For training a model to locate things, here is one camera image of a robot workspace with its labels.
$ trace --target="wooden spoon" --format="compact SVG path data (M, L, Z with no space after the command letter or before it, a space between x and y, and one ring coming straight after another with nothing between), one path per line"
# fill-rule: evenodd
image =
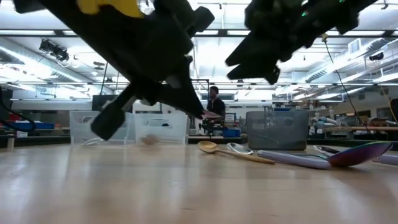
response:
M274 161L271 161L268 159L263 159L263 158L260 158L257 156L244 155L244 154L240 154L237 152L218 149L217 144L210 142L210 141L201 141L198 143L198 147L201 151L203 151L205 153L209 153L209 154L220 152L220 153L224 153L224 154L234 156L237 158L247 159L247 160L253 161L253 162L262 162L265 164L272 164L272 165L275 164Z

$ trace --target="man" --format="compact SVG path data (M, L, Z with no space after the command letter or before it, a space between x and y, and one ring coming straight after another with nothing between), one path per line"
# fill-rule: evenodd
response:
M207 103L207 110L220 115L219 118L209 119L211 123L219 123L225 119L225 104L217 95L217 86L210 87L210 100Z

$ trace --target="gray plastic bin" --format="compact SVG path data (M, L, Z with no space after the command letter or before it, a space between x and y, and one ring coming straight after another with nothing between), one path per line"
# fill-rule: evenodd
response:
M251 149L301 151L307 147L308 111L250 111L246 113Z

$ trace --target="black shirt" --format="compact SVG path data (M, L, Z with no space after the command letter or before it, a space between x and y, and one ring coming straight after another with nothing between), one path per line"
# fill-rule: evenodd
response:
M209 100L207 102L207 110L218 115L223 115L223 112L225 111L225 104L219 98L215 99L213 102Z

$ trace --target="ceiling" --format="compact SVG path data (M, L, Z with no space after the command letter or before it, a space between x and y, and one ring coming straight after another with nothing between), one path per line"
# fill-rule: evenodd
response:
M211 1L211 0L197 0L190 1L193 8L198 6L207 7L214 15L215 21L209 26L209 29L245 29L244 22L244 9L248 2L244 0L224 0L224 1ZM361 12L359 20L360 25L356 30L357 34L367 35L363 30L386 30L398 28L398 1L388 1L390 6L386 10L382 10L382 1L377 2L373 6L369 6L363 12ZM2 0L0 6L0 35L2 30L8 29L19 29L19 30L57 30L63 29L68 30L69 28L60 22L55 16L48 11L31 12L28 14L18 14L13 11L12 1ZM70 60L65 63L57 63L53 57L44 55L39 50L42 39L48 39L54 44L60 45L68 49ZM194 37L193 43L195 44L195 63L191 66L192 78L203 78L209 79L210 82L217 83L230 83L227 79L226 74L232 69L227 67L224 60L227 56L238 46L243 40L243 37ZM357 78L348 81L347 83L370 83L372 79L377 79L381 75L379 69L383 68L384 63L390 62L386 69L387 73L394 73L395 69L395 58L396 58L396 43L393 40L380 43L381 40L377 37L361 39L361 48L374 47L371 44L378 44L382 48L372 48L372 51L362 52L362 55L348 54L348 44L358 41L358 38L329 38L328 49L335 59L336 66L333 66L330 62L330 57L325 44L317 39L312 47L309 49L300 49L294 53L293 57L285 62L279 63L278 66L282 70L279 83L295 83L295 82L307 82L307 83L338 83L338 75L334 72L334 68L337 68L342 78L347 78L352 75L356 75L365 70L371 71L370 68L377 68L372 71L370 76L369 72L358 76ZM38 64L43 63L44 66L50 67L52 70L61 70L62 72L57 75L58 80L63 77L63 82L75 82L76 80L83 80L83 82L102 82L104 76L111 78L112 81L127 82L127 80L114 69L108 65L106 71L96 70L94 62L101 62L106 64L106 61L97 54L91 47L84 43L78 37L0 37L0 47L4 47L12 52L17 52L19 55L25 55L31 58ZM369 53L384 52L384 59L378 62L371 62L364 58L369 56ZM29 73L37 73L32 68ZM7 77L0 78L0 82L20 82L20 79L12 79L10 75ZM390 78L385 82L393 82L394 79ZM264 85L250 86L245 85L238 87L236 85L219 85L222 89L222 93L232 93L234 90L249 91L251 96L254 93L261 94L262 90L274 90L275 95L289 95L291 98L300 94L315 93L314 96L324 95L324 92L336 92L341 94L341 87L326 85L312 85L312 86L287 86L287 85L266 85L262 79L245 80L246 83L259 82ZM86 85L75 85L80 89L77 92L82 92L83 89L89 88ZM118 85L118 89L122 90L125 85ZM106 86L106 91L111 93L116 88L116 85ZM98 88L95 91L91 88L90 94L98 93ZM90 96L90 94L82 94L82 97Z

